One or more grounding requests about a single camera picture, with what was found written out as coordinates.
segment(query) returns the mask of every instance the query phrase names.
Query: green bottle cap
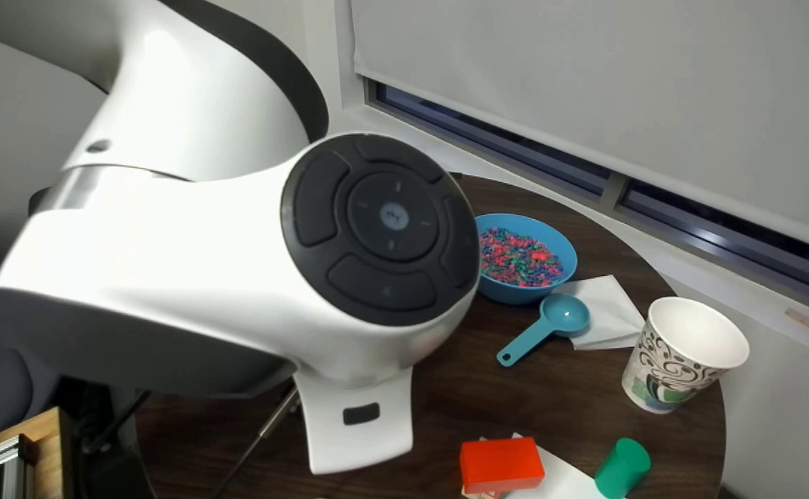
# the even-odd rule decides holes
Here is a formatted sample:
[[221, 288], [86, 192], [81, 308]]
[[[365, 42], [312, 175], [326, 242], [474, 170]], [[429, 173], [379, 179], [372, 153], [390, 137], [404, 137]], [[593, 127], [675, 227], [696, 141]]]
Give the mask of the green bottle cap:
[[596, 471], [596, 489], [610, 497], [625, 497], [650, 471], [650, 454], [643, 443], [632, 437], [617, 437], [616, 450], [607, 454]]

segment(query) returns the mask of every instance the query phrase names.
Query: white plastic housing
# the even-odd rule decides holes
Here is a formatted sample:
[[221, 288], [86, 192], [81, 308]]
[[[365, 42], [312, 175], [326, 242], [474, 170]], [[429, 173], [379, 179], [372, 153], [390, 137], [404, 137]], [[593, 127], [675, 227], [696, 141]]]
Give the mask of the white plastic housing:
[[[282, 185], [296, 160], [239, 179], [143, 184], [86, 211], [42, 211], [5, 258], [0, 292], [149, 318], [293, 361], [316, 473], [401, 454], [413, 440], [411, 367], [454, 332], [474, 292], [406, 326], [359, 321], [330, 304], [293, 267], [279, 227]], [[135, 350], [141, 335], [118, 332], [116, 342]], [[379, 418], [343, 425], [341, 407], [365, 401], [383, 404]]]
[[215, 179], [307, 143], [261, 66], [159, 0], [0, 0], [0, 42], [107, 92], [66, 170], [123, 163]]

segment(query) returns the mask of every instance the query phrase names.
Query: blue bowl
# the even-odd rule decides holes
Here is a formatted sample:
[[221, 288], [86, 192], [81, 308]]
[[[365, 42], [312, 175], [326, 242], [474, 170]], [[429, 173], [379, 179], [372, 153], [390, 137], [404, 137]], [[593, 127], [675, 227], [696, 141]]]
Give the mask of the blue bowl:
[[510, 283], [498, 283], [492, 277], [480, 277], [480, 295], [484, 295], [492, 301], [505, 304], [531, 304], [548, 296], [556, 286], [569, 283], [575, 271], [575, 250], [574, 245], [555, 227], [542, 225], [539, 220], [521, 217], [521, 214], [481, 214], [476, 217], [480, 235], [492, 227], [505, 227], [510, 232], [519, 232], [524, 238], [539, 242], [563, 267], [563, 274], [555, 277], [542, 288], [519, 288]]

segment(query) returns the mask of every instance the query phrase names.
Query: round wooden table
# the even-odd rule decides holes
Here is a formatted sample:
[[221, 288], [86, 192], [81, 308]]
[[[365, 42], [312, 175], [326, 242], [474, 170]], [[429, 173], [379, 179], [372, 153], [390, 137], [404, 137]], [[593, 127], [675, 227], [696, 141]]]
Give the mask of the round wooden table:
[[[672, 295], [621, 238], [588, 217], [505, 184], [461, 177], [476, 214], [515, 211], [559, 227], [580, 253], [582, 277], [616, 274], [641, 310]], [[226, 497], [272, 499], [454, 499], [461, 497], [461, 443], [474, 437], [531, 435], [542, 450], [593, 473], [621, 435], [643, 440], [654, 458], [635, 497], [715, 499], [722, 471], [722, 397], [713, 386], [671, 415], [636, 410], [621, 390], [630, 350], [574, 351], [545, 342], [512, 368], [497, 351], [538, 317], [474, 299], [462, 326], [413, 379], [416, 447], [372, 468], [312, 477], [296, 415], [262, 440]], [[276, 393], [239, 401], [152, 397], [139, 410], [139, 443], [160, 499], [207, 497], [213, 483], [257, 435]]]

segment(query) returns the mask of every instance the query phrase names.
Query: window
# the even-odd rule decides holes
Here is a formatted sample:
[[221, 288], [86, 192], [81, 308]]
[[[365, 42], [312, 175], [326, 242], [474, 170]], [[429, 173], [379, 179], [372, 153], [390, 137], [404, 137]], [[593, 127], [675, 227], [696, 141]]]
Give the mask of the window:
[[[641, 184], [610, 173], [602, 163], [559, 153], [519, 134], [480, 123], [438, 102], [413, 98], [386, 82], [369, 82], [379, 109], [404, 114], [438, 134], [452, 134], [461, 143], [519, 160], [555, 184], [564, 184], [596, 199], [596, 207], [632, 221], [654, 235], [664, 235], [682, 247], [703, 253], [717, 263], [736, 270], [765, 286], [809, 301], [809, 245], [774, 232], [761, 225], [722, 214], [703, 202], [671, 193], [659, 185]], [[612, 204], [602, 196], [607, 188], [621, 188]]]

